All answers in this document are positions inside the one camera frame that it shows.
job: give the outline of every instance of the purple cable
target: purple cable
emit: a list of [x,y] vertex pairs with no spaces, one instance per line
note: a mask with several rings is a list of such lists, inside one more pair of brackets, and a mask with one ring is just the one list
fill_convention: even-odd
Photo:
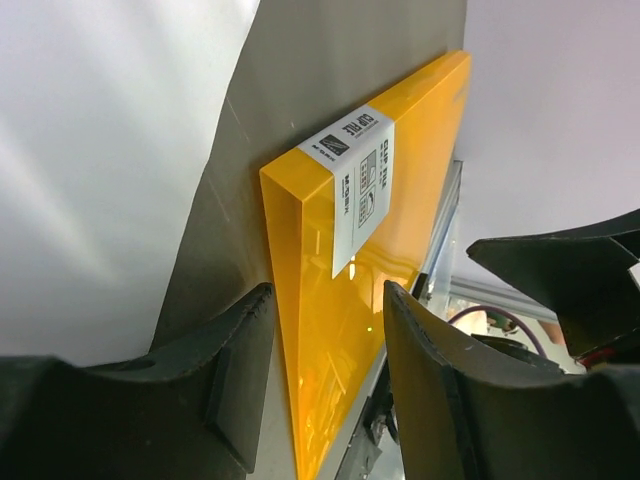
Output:
[[544,348],[542,348],[542,345],[540,344],[540,341],[538,340],[536,335],[531,331],[531,329],[527,326],[527,324],[524,323],[522,320],[520,320],[518,317],[516,317],[513,313],[509,313],[506,310],[503,310],[502,308],[492,307],[491,305],[476,305],[475,307],[465,308],[461,312],[456,313],[453,317],[451,317],[451,319],[447,323],[449,325],[453,325],[465,315],[468,315],[469,313],[473,313],[473,312],[493,312],[493,313],[502,315],[503,317],[507,317],[509,320],[511,320],[513,323],[519,326],[522,329],[522,331],[527,335],[527,337],[529,337],[529,340],[531,340],[531,343],[533,343],[533,346],[536,347],[536,350],[538,350],[538,354],[541,357],[548,358],[547,354],[544,351]]

